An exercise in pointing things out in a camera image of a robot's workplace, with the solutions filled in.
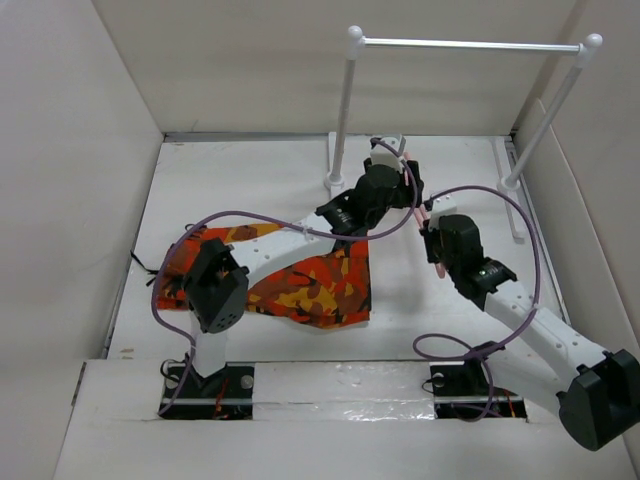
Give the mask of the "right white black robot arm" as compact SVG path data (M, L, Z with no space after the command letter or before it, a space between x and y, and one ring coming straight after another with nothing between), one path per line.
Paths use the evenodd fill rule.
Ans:
M606 350L546 307L504 264L485 256L466 215L433 216L421 232L429 262L440 264L456 290L511 329L541 359L518 360L497 342L477 347L485 359L467 364L462 381L483 394L496 384L557 417L580 446L597 451L639 422L639 362Z

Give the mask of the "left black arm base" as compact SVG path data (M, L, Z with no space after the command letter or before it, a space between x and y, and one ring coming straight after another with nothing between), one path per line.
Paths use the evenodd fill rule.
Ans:
M159 417L166 420L251 420L253 418L254 364L228 364L211 377L190 372L174 401L184 371L183 362L165 361Z

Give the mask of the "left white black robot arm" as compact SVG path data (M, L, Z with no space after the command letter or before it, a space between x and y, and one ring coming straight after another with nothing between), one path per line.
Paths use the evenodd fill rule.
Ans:
M226 331L241 319L250 288L298 261L382 238L370 231L389 209L415 207L419 196L416 174L404 156L393 166L372 162L355 187L296 223L234 244L206 241L183 280L195 342L190 387L205 397L222 387Z

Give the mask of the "orange camouflage trousers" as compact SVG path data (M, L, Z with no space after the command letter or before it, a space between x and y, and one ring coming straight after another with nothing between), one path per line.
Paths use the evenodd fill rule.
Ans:
M254 240L280 228L274 223L200 228L180 246L164 270L156 307L168 311L187 309L182 280L203 242L219 239L229 244ZM324 330L368 321L371 312L368 243L349 243L330 254L307 258L276 271L249 289L245 310Z

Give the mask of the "pink plastic clothes hanger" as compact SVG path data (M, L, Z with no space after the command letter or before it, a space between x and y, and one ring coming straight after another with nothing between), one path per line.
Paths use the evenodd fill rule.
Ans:
M405 151L403 154L403 158L406 162L408 162L409 160L411 160L411 155L407 151ZM409 171L409 168L406 167L404 171L404 183L406 186L410 185L408 171ZM424 206L419 206L414 209L414 217L420 227L423 226L423 223L425 221L428 221L430 219L429 213L427 212ZM437 273L437 276L440 279L444 279L446 276L446 270L444 266L441 263L437 263L437 264L434 264L434 268Z

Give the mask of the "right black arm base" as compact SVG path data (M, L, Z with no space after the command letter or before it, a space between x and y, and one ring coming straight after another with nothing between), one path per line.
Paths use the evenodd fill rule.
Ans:
M521 396L497 386L490 390L486 370L478 360L433 362L429 372L422 389L433 398L437 420L528 418Z

